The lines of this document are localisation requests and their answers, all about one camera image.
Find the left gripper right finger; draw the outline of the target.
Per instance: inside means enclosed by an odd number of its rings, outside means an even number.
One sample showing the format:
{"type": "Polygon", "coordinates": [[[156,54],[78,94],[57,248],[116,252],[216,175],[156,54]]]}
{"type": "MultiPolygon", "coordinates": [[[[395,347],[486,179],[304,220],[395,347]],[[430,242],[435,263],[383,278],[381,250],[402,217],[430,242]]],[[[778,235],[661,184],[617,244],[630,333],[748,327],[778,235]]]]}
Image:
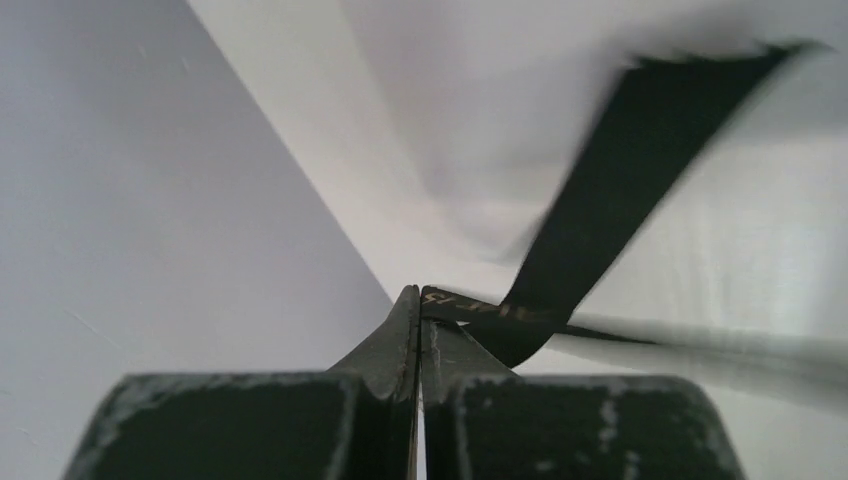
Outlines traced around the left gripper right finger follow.
{"type": "Polygon", "coordinates": [[[421,323],[421,392],[429,479],[458,479],[458,453],[449,397],[466,378],[513,377],[506,367],[455,323],[421,323]]]}

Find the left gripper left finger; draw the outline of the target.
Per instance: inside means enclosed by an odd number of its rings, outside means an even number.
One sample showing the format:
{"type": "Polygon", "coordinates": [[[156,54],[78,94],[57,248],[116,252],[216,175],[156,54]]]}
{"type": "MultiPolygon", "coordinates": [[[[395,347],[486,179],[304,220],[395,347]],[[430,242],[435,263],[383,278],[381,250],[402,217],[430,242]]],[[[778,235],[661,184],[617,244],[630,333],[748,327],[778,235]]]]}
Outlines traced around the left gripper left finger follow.
{"type": "Polygon", "coordinates": [[[418,286],[405,286],[383,323],[331,367],[361,380],[349,479],[417,477],[420,300],[418,286]]]}

